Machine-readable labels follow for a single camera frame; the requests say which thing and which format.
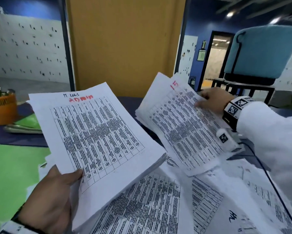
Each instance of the floor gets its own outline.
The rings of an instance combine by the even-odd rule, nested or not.
[[[6,91],[7,89],[15,90],[17,102],[19,103],[29,100],[28,94],[32,93],[55,93],[70,91],[70,85],[67,83],[2,77],[0,77],[0,87],[3,91]]]

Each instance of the blue wall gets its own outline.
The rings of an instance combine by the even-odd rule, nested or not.
[[[57,0],[0,0],[5,14],[60,20]]]
[[[203,61],[197,61],[198,52],[203,40],[207,41],[206,49],[208,48],[212,31],[235,34],[244,28],[266,25],[279,14],[279,9],[277,9],[265,15],[246,19],[245,17],[252,13],[252,9],[249,7],[234,15],[231,19],[226,19],[227,11],[224,11],[222,14],[215,14],[224,4],[225,2],[218,0],[192,0],[185,34],[198,36],[197,48],[190,72],[190,76],[196,76],[195,90],[198,90],[204,64]],[[279,24],[292,25],[292,22],[281,21]]]

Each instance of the ceiling light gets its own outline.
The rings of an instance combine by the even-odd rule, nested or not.
[[[226,15],[226,17],[227,17],[227,18],[231,18],[234,14],[235,14],[235,12],[234,12],[234,11],[231,11],[231,12],[229,12],[229,13]]]
[[[213,39],[214,41],[221,41],[221,42],[226,42],[227,40],[224,39]]]
[[[270,22],[270,25],[274,25],[274,24],[276,24],[278,21],[280,21],[281,20],[281,17],[277,17],[277,18],[274,18],[274,19],[272,19],[272,21]]]

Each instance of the hand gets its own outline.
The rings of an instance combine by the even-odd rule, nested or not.
[[[200,96],[207,99],[206,101],[198,101],[195,107],[209,109],[215,114],[223,114],[225,106],[234,99],[234,96],[229,92],[221,89],[220,87],[213,87],[210,89],[202,90]]]
[[[71,219],[70,186],[81,176],[81,169],[62,175],[53,166],[29,196],[18,220],[47,234],[62,234]]]

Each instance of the yellow door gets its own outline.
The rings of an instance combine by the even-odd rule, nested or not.
[[[107,82],[143,97],[157,72],[173,75],[185,0],[67,0],[78,90]]]

